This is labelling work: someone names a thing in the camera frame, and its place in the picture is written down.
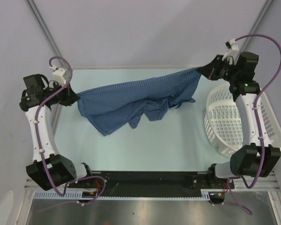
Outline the blue checkered long sleeve shirt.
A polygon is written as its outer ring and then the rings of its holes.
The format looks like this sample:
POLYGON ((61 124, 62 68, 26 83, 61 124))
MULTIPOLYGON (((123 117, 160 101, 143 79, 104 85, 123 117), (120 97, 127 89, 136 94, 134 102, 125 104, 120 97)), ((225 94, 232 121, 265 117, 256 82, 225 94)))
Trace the blue checkered long sleeve shirt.
POLYGON ((89 89, 79 93, 78 110, 102 135, 129 124, 137 128, 142 115, 161 120, 170 108, 194 103, 201 74, 190 68, 169 75, 89 89))

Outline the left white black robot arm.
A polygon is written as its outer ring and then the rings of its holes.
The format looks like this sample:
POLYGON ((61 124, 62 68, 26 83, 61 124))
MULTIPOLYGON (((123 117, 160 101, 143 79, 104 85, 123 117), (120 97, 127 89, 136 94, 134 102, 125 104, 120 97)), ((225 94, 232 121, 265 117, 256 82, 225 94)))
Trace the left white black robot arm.
POLYGON ((71 106, 79 100, 79 96, 68 86, 45 102, 61 89, 61 85, 54 82, 50 87, 48 79, 41 74, 30 75, 23 80, 26 90, 22 92, 19 105, 29 121, 33 140, 33 159, 32 164, 26 166, 27 175, 45 191, 50 190, 52 185, 58 187, 75 179, 83 187, 90 187, 94 175, 89 166, 86 163, 74 164, 58 152, 51 125, 52 106, 71 106))

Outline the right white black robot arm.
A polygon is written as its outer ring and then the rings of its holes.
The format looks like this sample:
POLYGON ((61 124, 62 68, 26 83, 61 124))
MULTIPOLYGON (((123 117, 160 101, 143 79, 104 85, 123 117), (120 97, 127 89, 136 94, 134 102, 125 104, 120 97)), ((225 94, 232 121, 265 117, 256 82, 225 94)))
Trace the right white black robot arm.
POLYGON ((281 157, 281 150, 273 146, 261 117, 260 97, 263 90, 253 79, 258 62, 257 54, 242 52, 236 64, 231 64, 223 55, 217 55, 210 63, 197 69, 209 80, 229 82, 229 91, 242 123, 243 146, 228 163, 215 164, 214 172, 207 175, 207 184, 212 188, 218 188, 223 178, 244 180, 250 176, 252 183, 245 182, 244 185, 251 189, 259 177, 269 175, 281 157))

